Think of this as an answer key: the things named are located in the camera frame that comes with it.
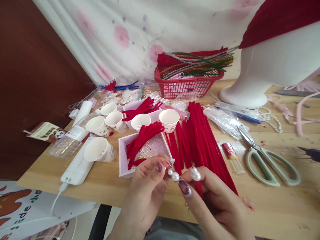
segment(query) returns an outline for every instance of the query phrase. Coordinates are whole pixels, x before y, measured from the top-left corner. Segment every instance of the basket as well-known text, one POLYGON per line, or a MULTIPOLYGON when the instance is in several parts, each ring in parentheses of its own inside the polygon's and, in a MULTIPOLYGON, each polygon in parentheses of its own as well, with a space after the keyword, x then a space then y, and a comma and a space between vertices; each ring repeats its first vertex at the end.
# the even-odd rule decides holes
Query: basket
POLYGON ((192 95, 194 92, 197 92, 199 97, 203 97, 208 92, 212 84, 224 76, 224 72, 222 70, 214 70, 212 73, 218 73, 219 75, 163 80, 160 77, 159 68, 156 67, 154 70, 154 80, 159 84, 161 96, 163 98, 176 98, 180 94, 188 95, 188 93, 192 95))

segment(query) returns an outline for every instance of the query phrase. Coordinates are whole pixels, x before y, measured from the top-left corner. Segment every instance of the fingernail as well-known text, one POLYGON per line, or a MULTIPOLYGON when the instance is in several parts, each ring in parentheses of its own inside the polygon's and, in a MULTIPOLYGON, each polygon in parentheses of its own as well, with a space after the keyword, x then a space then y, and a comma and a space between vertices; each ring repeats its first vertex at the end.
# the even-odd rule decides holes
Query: fingernail
POLYGON ((186 197, 190 197, 192 195, 192 191, 185 180, 180 179, 178 181, 178 185, 183 195, 185 195, 186 197))
POLYGON ((156 171, 157 171, 157 173, 162 173, 162 169, 163 169, 163 165, 162 165, 162 163, 161 162, 157 162, 157 164, 156 164, 156 171))

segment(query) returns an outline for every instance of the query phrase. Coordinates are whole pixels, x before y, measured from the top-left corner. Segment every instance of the brown door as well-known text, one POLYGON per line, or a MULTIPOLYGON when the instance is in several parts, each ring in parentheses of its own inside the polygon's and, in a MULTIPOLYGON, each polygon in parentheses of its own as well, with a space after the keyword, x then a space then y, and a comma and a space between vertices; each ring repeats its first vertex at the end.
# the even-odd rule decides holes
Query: brown door
POLYGON ((64 128, 94 84, 32 0, 0 1, 0 83, 0 179, 18 179, 49 145, 22 131, 64 128))

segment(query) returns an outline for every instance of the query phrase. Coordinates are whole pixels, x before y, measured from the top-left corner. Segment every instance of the white charging cable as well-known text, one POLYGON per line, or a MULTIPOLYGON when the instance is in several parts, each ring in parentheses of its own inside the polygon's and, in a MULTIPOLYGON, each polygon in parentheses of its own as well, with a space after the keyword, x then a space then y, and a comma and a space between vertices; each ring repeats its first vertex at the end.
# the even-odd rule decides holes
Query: white charging cable
POLYGON ((54 200, 54 202, 52 204, 52 207, 51 207, 51 216, 50 217, 42 217, 42 218, 36 218, 36 219, 32 219, 32 220, 25 221, 25 222, 19 222, 17 224, 13 224, 13 225, 5 227, 5 228, 0 228, 0 230, 1 231, 2 230, 7 230, 7 229, 15 228, 15 227, 18 227, 18 226, 21 226, 21 225, 25 225, 25 224, 28 224, 28 223, 37 222, 37 221, 40 221, 40 220, 49 220, 49 219, 54 219, 54 218, 57 219, 57 220, 60 220, 61 217, 54 214, 53 208, 54 208, 54 205, 57 202, 58 197, 61 195, 62 192, 64 192, 67 189, 68 185, 69 185, 68 183, 63 183, 61 185, 61 187, 59 188, 59 193, 58 193, 58 195, 57 195, 56 199, 54 200))

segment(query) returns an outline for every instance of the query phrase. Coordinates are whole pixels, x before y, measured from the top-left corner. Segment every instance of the blue pen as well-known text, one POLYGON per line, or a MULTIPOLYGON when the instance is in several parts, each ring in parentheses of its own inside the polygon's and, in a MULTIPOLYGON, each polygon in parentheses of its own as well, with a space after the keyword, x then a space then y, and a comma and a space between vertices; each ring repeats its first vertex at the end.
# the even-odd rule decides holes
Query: blue pen
POLYGON ((230 111, 230 112, 232 112, 233 114, 236 114, 238 118, 241 118, 241 119, 246 120, 246 121, 248 121, 248 122, 253 122, 253 123, 261 124, 261 122, 260 122, 259 120, 257 120, 257 119, 254 119, 254 118, 251 118, 251 117, 242 115, 242 114, 237 113, 237 112, 233 112, 233 111, 230 111))

